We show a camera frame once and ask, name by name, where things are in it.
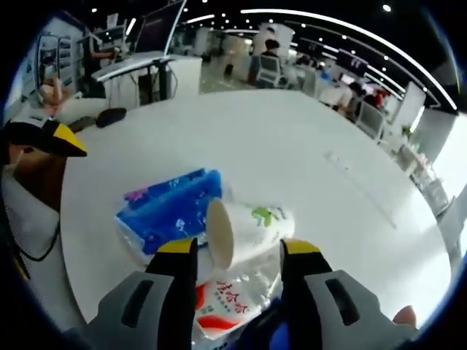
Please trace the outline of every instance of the desk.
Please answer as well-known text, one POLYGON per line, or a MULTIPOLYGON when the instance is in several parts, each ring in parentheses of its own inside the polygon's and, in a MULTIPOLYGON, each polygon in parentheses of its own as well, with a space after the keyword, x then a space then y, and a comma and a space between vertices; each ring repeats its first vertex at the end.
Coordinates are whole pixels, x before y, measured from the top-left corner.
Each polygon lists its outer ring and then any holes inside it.
MULTIPOLYGON (((104 84, 107 108, 123 107, 128 110, 138 108, 140 106, 138 79, 147 74, 147 65, 162 57, 163 53, 158 51, 136 53, 124 61, 113 63, 94 73, 93 78, 104 84)), ((181 55, 170 55, 169 58, 175 60, 169 63, 169 69, 178 79, 174 98, 197 96, 202 59, 181 55)), ((155 74, 158 69, 151 66, 150 71, 151 74, 155 74)), ((177 83, 171 74, 169 76, 172 79, 170 86, 172 86, 173 93, 177 83)))
POLYGON ((87 321, 137 269, 115 234, 122 194, 200 166, 218 169, 238 200, 290 207, 296 237, 318 245, 333 269, 377 294, 389 317, 411 304, 424 322, 447 289, 444 242, 418 189, 364 133, 302 93, 248 90, 164 101, 79 136, 88 156, 68 160, 61 235, 87 321))

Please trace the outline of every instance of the white paper cup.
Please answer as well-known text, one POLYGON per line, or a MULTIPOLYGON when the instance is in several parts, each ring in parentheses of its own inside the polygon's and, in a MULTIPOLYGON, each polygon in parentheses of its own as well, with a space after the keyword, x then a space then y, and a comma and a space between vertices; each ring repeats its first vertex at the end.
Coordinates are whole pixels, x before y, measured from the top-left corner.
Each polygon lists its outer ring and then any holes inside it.
POLYGON ((278 206, 251 206, 214 199, 207 210, 206 235, 216 268, 227 270, 292 237, 295 220, 278 206))

